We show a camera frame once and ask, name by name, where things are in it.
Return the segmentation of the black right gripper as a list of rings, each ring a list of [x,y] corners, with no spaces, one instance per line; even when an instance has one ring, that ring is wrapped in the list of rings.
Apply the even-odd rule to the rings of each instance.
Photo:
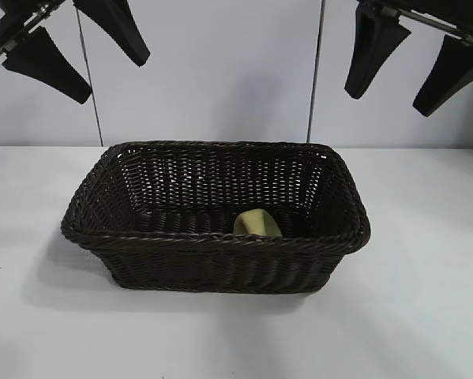
[[[400,24],[402,16],[472,42],[444,37],[413,102],[414,109],[429,117],[473,81],[473,1],[361,1],[355,12],[355,43],[344,89],[353,99],[364,95],[385,61],[411,34]]]

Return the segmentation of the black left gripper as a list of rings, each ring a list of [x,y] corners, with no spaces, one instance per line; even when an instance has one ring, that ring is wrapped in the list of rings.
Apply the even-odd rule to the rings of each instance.
[[[142,67],[150,51],[126,0],[78,0],[77,10],[100,26],[128,58]],[[76,102],[85,103],[92,89],[70,65],[41,25],[62,1],[0,1],[0,57],[2,66],[40,81]]]

